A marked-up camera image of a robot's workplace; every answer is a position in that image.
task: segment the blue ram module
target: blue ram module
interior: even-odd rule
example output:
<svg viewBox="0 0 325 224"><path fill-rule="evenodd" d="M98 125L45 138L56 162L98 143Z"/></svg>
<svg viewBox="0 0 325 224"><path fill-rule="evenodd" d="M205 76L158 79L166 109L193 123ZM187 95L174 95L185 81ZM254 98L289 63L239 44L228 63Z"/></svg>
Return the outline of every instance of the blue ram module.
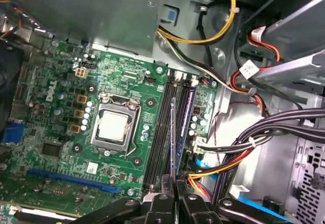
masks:
<svg viewBox="0 0 325 224"><path fill-rule="evenodd" d="M71 176L58 174L58 173L46 172L37 169L27 170L27 175L46 177L53 180L61 180L61 181L71 182L71 183L80 184L84 186L95 187L105 192L118 193L121 191L120 187L111 187L100 182L90 181L79 177L71 177Z"/></svg>
<svg viewBox="0 0 325 224"><path fill-rule="evenodd" d="M176 144L176 173L178 172L178 169L180 167L181 159L182 159L182 154L185 146L185 139L187 135L187 130L188 130L188 125L192 113L192 107L194 103L194 98L195 98L195 92L196 92L195 87L191 87L189 91L189 95L187 98L186 102L186 110L184 113L184 117L182 119L182 126L181 126L181 134L179 139L177 139L177 144Z"/></svg>

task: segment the yellow wire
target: yellow wire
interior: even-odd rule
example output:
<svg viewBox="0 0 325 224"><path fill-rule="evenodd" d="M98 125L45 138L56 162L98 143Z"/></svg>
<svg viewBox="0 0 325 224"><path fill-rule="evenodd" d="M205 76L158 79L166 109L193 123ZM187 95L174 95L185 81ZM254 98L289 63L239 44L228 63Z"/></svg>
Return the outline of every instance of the yellow wire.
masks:
<svg viewBox="0 0 325 224"><path fill-rule="evenodd" d="M192 187L197 191L197 192L199 192L200 194L202 194L202 195L205 195L204 194L204 192L198 187L198 185L192 180L192 179L190 179L190 181L191 181L191 185L192 185Z"/></svg>
<svg viewBox="0 0 325 224"><path fill-rule="evenodd" d="M231 11L229 18L225 25L222 27L222 29L213 37L206 39L206 40L188 40L188 39L183 39L183 38L178 38L176 36L173 36L165 31L163 31L161 28L159 28L159 32L163 34L166 38L179 42L179 43L186 43L186 44L202 44L202 43L207 43L207 42L212 42L215 41L216 39L220 38L222 35L225 34L225 32L230 28L230 26L233 23L234 17L235 17L235 9L236 9L236 0L231 0Z"/></svg>
<svg viewBox="0 0 325 224"><path fill-rule="evenodd" d="M226 167L223 167L223 168L220 168L218 170L215 170L213 172L208 172L208 173L197 173L197 174L189 174L189 178L190 179L197 179L197 178L201 178L201 177L204 177L204 176L209 176L209 175L212 175L212 174L215 174L215 173L218 173L218 172L222 172L222 171L225 171L233 166L236 166L238 165L242 160L238 161L238 162L235 162L235 163L232 163L231 165L228 165Z"/></svg>

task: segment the black ram slot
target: black ram slot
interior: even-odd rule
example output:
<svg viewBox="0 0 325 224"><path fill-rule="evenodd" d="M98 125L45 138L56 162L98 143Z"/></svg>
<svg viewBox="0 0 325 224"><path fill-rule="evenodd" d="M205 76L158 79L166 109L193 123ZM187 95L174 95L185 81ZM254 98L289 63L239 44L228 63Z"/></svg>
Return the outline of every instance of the black ram slot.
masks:
<svg viewBox="0 0 325 224"><path fill-rule="evenodd" d="M173 78L169 78L165 87L164 97L153 136L147 169L144 176L143 184L145 188L150 188L155 184L157 178L160 159L163 156L164 144L169 130L170 123L170 103L171 98L175 96L177 87L174 85Z"/></svg>
<svg viewBox="0 0 325 224"><path fill-rule="evenodd" d="M190 82L185 81L183 87L182 87L182 92L180 95L179 100L176 103L177 107L177 114L176 114L176 143L178 142L181 128L182 128L182 122L184 118L184 113L186 109L186 102L187 98L189 95L189 87L190 87ZM171 147L171 142L170 140L168 141L168 148L167 148L167 154L165 158L165 165L164 165L164 174L170 174L171 172L171 152L170 152L170 147Z"/></svg>

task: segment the dell logo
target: dell logo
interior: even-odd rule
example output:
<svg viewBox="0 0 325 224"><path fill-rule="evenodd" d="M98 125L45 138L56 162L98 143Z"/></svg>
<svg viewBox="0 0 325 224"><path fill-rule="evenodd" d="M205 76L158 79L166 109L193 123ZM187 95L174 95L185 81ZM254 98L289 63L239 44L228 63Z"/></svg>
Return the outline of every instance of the dell logo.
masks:
<svg viewBox="0 0 325 224"><path fill-rule="evenodd" d="M53 95L56 88L57 81L50 82L49 90L47 91L46 101L52 102L53 101Z"/></svg>

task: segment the ram slot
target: ram slot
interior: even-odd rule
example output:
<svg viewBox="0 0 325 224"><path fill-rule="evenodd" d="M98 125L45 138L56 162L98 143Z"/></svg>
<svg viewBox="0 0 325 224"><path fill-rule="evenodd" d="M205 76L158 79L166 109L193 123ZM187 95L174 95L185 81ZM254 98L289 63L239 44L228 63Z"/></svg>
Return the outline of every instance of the ram slot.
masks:
<svg viewBox="0 0 325 224"><path fill-rule="evenodd" d="M180 137L182 122L183 122L183 115L186 109L186 102L190 92L190 81L185 81L184 85L182 86L182 91L179 100L176 103L177 113L176 113L176 142ZM164 165L164 174L170 174L170 160L171 160L171 152L168 150L165 158L165 165Z"/></svg>
<svg viewBox="0 0 325 224"><path fill-rule="evenodd" d="M187 136L187 131L188 131L188 126L190 122L190 117L192 113L192 108L194 104L194 98L195 98L195 93L196 93L196 88L191 87L189 90L189 94L187 97L187 102L186 102L186 107L185 107L185 112L183 113L182 116L182 124L181 124L181 129L179 131L179 134L177 135L177 141L176 141L176 173L178 173L181 159L182 159L182 154L185 146L185 140Z"/></svg>
<svg viewBox="0 0 325 224"><path fill-rule="evenodd" d="M143 179L145 188L155 185L160 159L164 153L164 145L170 127L170 102L175 97L177 84L172 77L169 77L162 99L156 129L153 136L146 173Z"/></svg>

